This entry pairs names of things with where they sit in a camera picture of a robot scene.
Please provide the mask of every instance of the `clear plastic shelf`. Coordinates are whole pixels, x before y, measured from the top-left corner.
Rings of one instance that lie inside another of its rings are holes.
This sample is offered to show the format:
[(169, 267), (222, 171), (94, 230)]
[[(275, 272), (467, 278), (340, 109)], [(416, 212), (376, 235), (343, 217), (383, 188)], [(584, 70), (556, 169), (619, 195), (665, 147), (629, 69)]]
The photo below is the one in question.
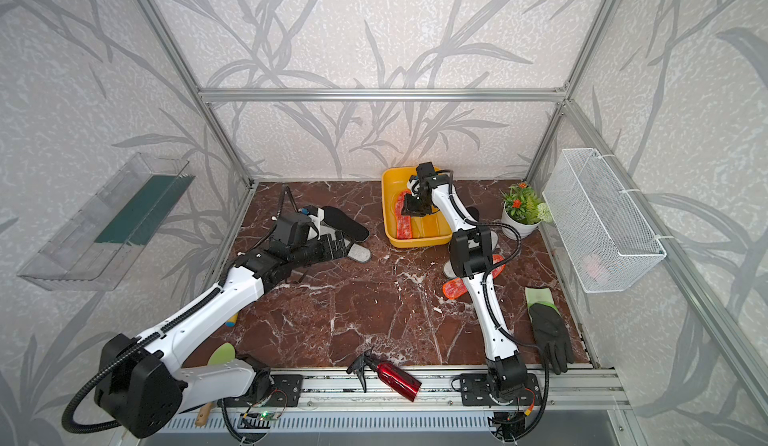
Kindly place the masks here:
[(18, 275), (51, 291), (115, 289), (194, 178), (188, 163), (136, 153)]

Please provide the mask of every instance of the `black rubber glove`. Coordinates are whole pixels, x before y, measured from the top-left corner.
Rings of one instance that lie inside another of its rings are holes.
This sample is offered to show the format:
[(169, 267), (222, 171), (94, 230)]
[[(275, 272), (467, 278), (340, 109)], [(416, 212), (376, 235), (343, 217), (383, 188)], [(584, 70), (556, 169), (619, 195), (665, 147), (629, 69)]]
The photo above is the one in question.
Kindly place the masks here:
[[(548, 289), (546, 292), (539, 290), (531, 295), (528, 294), (528, 290), (526, 288), (528, 314), (531, 317), (533, 337), (542, 350), (542, 361), (552, 365), (554, 374), (566, 372), (568, 363), (574, 362), (574, 352), (565, 321), (554, 306), (552, 294)], [(548, 294), (549, 301), (542, 300), (542, 294)]]

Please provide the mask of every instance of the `white flower pot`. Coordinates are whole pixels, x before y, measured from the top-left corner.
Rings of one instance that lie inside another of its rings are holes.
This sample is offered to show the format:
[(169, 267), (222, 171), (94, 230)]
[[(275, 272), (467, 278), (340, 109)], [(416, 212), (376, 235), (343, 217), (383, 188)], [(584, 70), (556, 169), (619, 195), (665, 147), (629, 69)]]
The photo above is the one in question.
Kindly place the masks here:
[[(521, 224), (515, 221), (513, 218), (510, 217), (509, 214), (507, 214), (507, 210), (506, 208), (504, 208), (503, 204), (502, 204), (502, 222), (504, 222), (504, 224), (509, 224), (510, 226), (518, 230), (521, 238), (527, 237), (534, 230), (536, 230), (536, 228), (538, 228), (538, 222), (536, 224)], [(504, 231), (504, 234), (506, 235), (507, 238), (511, 240), (514, 239), (514, 234), (512, 234), (512, 231), (506, 228), (503, 228), (502, 230)]]

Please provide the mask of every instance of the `yellow basin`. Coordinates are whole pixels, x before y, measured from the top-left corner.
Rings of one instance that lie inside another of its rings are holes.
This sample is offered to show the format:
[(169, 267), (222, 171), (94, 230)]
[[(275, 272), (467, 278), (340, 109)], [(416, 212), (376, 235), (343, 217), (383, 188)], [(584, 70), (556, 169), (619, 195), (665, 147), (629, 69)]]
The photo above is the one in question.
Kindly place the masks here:
[(451, 241), (451, 228), (442, 212), (423, 218), (411, 217), (413, 238), (397, 239), (397, 218), (395, 204), (400, 193), (408, 189), (408, 180), (416, 175), (416, 167), (391, 168), (382, 174), (382, 208), (384, 209), (384, 230), (389, 242), (395, 248), (426, 248)]

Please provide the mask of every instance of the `green leaves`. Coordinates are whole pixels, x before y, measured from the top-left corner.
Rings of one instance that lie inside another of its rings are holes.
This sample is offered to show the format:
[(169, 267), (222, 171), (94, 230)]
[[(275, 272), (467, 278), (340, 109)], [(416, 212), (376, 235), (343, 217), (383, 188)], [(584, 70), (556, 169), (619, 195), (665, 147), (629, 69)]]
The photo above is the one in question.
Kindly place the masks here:
[(536, 224), (541, 221), (538, 217), (538, 205), (542, 199), (530, 186), (524, 182), (509, 187), (509, 192), (503, 193), (504, 210), (515, 221), (521, 224)]

